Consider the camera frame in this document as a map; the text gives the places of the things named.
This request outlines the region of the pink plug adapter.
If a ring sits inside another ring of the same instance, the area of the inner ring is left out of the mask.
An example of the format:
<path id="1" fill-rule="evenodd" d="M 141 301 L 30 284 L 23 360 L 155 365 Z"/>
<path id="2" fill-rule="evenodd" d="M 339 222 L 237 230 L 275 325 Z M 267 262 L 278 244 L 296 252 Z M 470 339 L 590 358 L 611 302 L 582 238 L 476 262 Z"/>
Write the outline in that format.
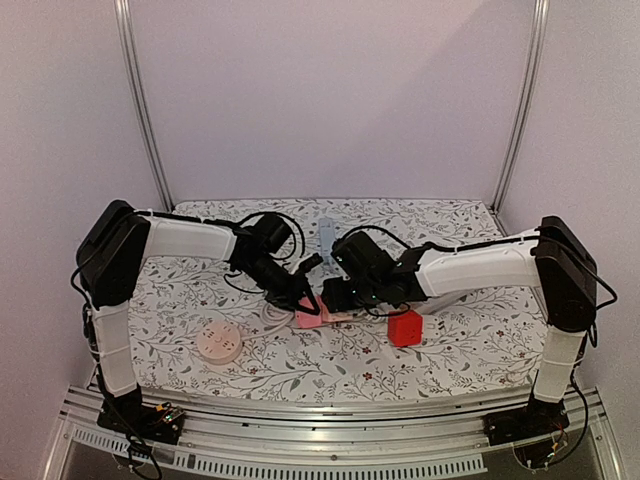
<path id="1" fill-rule="evenodd" d="M 309 297 L 300 300 L 299 306 L 302 310 L 295 311 L 296 325 L 300 329 L 312 329 L 322 325 L 322 309 L 321 300 L 318 296 L 314 296 L 311 301 Z"/>

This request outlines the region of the red cube socket adapter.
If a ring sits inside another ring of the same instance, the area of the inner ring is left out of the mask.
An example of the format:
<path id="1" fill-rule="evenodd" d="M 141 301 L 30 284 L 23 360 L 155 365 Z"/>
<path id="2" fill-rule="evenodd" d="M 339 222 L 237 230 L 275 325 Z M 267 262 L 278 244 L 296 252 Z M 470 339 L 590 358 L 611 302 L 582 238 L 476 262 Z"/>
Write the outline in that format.
<path id="1" fill-rule="evenodd" d="M 415 346 L 422 342 L 423 317 L 414 310 L 397 312 L 387 322 L 387 337 L 395 347 Z"/>

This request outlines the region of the round pink power socket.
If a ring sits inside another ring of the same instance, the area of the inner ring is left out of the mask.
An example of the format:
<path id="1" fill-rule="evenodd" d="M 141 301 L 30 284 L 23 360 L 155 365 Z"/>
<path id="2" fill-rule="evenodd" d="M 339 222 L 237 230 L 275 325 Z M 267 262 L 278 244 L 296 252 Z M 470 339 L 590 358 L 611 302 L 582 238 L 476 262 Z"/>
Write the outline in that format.
<path id="1" fill-rule="evenodd" d="M 241 353 L 243 342 L 240 330 L 226 320 L 209 322 L 196 336 L 200 356 L 213 365 L 225 365 Z"/>

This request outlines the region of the light pink cube socket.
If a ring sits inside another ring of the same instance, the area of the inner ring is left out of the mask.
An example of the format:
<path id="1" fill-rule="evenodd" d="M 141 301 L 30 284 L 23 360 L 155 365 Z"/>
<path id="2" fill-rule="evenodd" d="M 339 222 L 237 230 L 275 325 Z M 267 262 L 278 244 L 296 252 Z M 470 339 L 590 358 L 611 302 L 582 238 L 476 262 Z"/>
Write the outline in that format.
<path id="1" fill-rule="evenodd" d="M 352 312 L 330 312 L 326 306 L 321 307 L 321 320 L 323 323 L 340 323 L 353 321 L 356 315 Z"/>

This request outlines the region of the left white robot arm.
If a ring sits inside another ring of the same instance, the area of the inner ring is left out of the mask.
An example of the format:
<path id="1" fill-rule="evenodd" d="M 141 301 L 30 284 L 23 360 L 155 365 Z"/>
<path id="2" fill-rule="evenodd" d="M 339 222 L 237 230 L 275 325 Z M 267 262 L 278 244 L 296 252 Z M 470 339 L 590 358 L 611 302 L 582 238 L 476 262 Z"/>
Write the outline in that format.
<path id="1" fill-rule="evenodd" d="M 136 210 L 124 200 L 106 207 L 78 248 L 77 267 L 70 279 L 84 298 L 84 332 L 98 362 L 103 396 L 99 426 L 150 439 L 180 431 L 144 406 L 133 370 L 128 309 L 147 259 L 225 262 L 232 271 L 253 280 L 268 303 L 283 310 L 301 311 L 302 299 L 314 298 L 307 275 L 321 264 L 321 256 L 306 257 L 288 271 L 274 256 L 292 234 L 289 220 L 276 212 L 261 212 L 258 217 L 255 224 L 245 226 Z"/>

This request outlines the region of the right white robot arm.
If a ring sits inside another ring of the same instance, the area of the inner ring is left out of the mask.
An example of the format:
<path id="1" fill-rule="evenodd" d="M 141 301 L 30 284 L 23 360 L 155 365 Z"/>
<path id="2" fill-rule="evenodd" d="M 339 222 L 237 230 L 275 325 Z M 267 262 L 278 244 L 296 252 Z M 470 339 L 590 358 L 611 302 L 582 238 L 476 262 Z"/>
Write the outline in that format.
<path id="1" fill-rule="evenodd" d="M 332 258 L 343 277 L 324 282 L 321 298 L 332 312 L 435 302 L 450 294 L 522 290 L 543 323 L 541 353 L 522 407 L 487 414 L 490 445 L 561 432 L 569 425 L 564 396 L 588 342 L 597 338 L 599 311 L 614 304 L 615 290 L 569 226 L 546 216 L 520 234 L 479 243 L 408 246 L 392 257 L 357 227 L 337 239 Z"/>

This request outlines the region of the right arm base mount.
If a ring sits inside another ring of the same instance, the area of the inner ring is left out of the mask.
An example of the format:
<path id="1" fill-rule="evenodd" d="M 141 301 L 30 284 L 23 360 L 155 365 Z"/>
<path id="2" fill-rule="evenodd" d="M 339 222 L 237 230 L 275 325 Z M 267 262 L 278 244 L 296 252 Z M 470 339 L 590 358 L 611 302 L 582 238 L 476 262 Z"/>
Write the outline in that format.
<path id="1" fill-rule="evenodd" d="M 516 460 L 529 470 L 546 469 L 568 445 L 569 419 L 564 403 L 531 401 L 523 407 L 482 418 L 489 445 L 511 444 Z"/>

